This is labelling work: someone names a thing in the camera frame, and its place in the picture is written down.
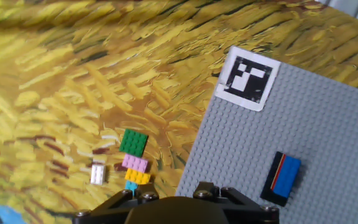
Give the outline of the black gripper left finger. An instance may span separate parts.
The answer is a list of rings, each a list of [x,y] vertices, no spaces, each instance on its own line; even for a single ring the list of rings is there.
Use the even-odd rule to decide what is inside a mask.
[[[158,199],[159,194],[153,184],[140,185],[135,190],[124,189],[95,209],[74,214],[72,224],[125,223],[133,208]]]

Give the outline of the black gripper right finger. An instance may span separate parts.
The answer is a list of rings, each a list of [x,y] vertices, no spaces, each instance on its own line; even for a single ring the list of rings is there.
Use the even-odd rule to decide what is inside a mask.
[[[228,223],[279,224],[279,209],[259,205],[233,187],[218,187],[212,182],[200,182],[193,198],[203,200],[218,210],[218,217]]]

